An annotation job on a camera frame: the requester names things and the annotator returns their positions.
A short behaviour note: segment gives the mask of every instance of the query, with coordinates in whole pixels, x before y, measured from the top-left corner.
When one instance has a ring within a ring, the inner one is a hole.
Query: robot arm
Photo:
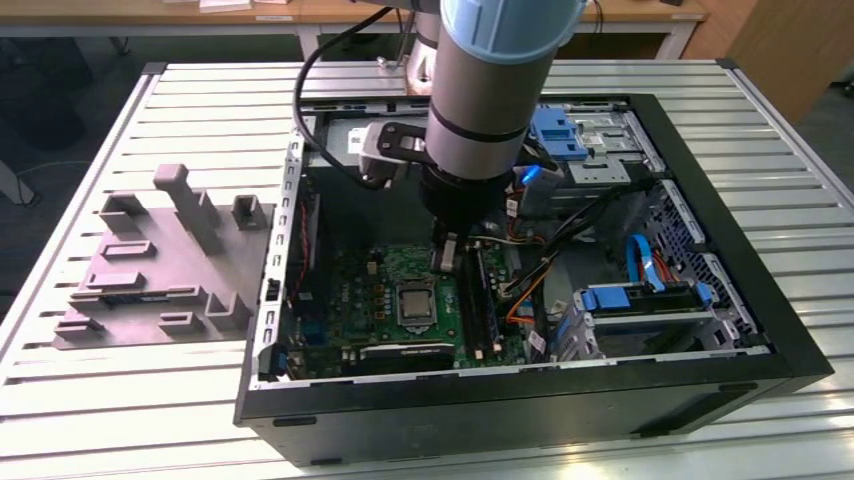
[[[466,235],[501,204],[558,47],[586,0],[442,0],[422,200]]]

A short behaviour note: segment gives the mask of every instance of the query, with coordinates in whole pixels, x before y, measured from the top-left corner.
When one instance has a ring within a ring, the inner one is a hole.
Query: aluminum table
[[[836,368],[797,394],[682,437],[299,471],[232,425],[243,342],[55,350],[108,193],[168,205],[152,172],[180,162],[214,202],[242,193],[276,201],[298,69],[168,65],[142,76],[0,327],[0,479],[854,475],[854,197],[742,73],[714,62],[558,62],[546,92],[658,95]],[[324,63],[307,95],[403,95],[400,75]]]

